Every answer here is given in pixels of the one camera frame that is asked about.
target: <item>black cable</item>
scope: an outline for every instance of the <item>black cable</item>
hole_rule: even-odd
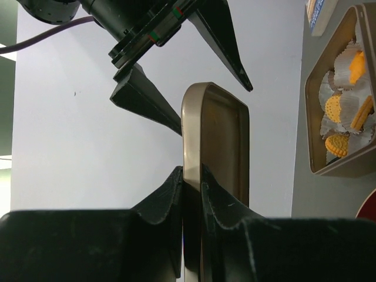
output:
[[[68,28],[72,28],[76,25],[81,25],[81,24],[85,24],[87,22],[93,22],[93,21],[94,21],[94,18],[92,16],[85,16],[83,18],[75,19],[74,21],[68,22],[64,25],[59,25],[56,28],[52,28],[48,31],[45,31],[45,32],[43,32],[39,35],[36,35],[33,38],[26,40],[26,41],[17,43],[17,44],[12,45],[12,46],[2,47],[2,48],[0,48],[0,54],[12,53],[12,52],[23,50],[23,49],[30,47],[30,46],[46,39],[46,38],[49,38],[52,35],[55,35],[59,32],[62,32],[64,30],[68,29]]]

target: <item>gray wall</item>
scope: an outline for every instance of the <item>gray wall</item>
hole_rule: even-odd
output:
[[[140,60],[177,112],[202,81],[248,104],[250,203],[265,216],[291,214],[304,2],[229,0],[251,94],[189,23]],[[18,41],[48,28],[19,10]],[[13,209],[131,207],[182,164],[179,136],[110,103],[114,45],[91,23],[18,53]]]
[[[17,2],[0,0],[0,45],[16,43]],[[16,63],[0,56],[0,156],[12,154],[13,102]]]

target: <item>red object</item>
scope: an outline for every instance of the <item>red object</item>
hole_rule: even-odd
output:
[[[151,35],[148,35],[147,37],[149,37],[149,39],[150,39],[153,43],[155,43],[155,40],[154,40],[154,38],[152,38]]]
[[[356,218],[369,219],[376,222],[376,189],[363,202]]]
[[[177,10],[181,15],[183,15],[183,12],[182,12],[182,10],[180,10],[179,7],[175,7],[175,8],[176,8],[176,10]]]

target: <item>gold baking tray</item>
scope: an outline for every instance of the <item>gold baking tray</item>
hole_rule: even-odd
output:
[[[359,177],[376,171],[376,140],[353,154],[350,154],[326,166],[325,143],[320,136],[321,120],[324,112],[318,101],[318,91],[324,75],[333,69],[334,60],[345,49],[350,40],[355,38],[355,24],[360,21],[366,70],[371,81],[371,94],[375,103],[376,91],[376,4],[352,6],[344,15],[335,30],[323,54],[305,84],[305,105],[307,112],[308,147],[311,171],[318,175]]]
[[[249,206],[248,107],[214,83],[188,88],[182,104],[183,178],[200,190],[201,165]]]

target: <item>paper cupcake liner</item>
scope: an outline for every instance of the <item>paper cupcake liner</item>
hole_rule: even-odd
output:
[[[330,97],[335,94],[335,91],[332,89],[331,85],[329,84],[328,77],[330,72],[327,72],[324,75],[323,80],[321,81],[320,90],[318,91],[318,100],[320,101],[320,105],[322,110],[325,112],[325,104]]]
[[[334,91],[338,90],[338,88],[336,87],[334,83],[334,72],[331,70],[328,71],[328,82],[332,90]]]
[[[350,83],[349,66],[355,55],[361,50],[359,44],[350,42],[345,51],[343,51],[334,61],[334,84],[337,88],[352,89],[355,85]]]
[[[373,113],[367,117],[367,120],[363,124],[363,130],[374,130],[376,127],[376,113]]]
[[[334,156],[332,153],[330,153],[329,151],[327,151],[327,164],[329,162],[331,162],[332,160],[336,159],[337,156]]]
[[[371,95],[371,82],[366,76],[359,78],[354,88],[352,89],[358,96],[367,97]]]
[[[340,123],[335,123],[329,119],[327,115],[324,115],[321,120],[320,135],[323,139],[328,138],[336,133],[346,133],[347,130]]]
[[[370,143],[374,135],[373,129],[363,131],[359,135],[350,135],[348,138],[348,155],[355,153]]]

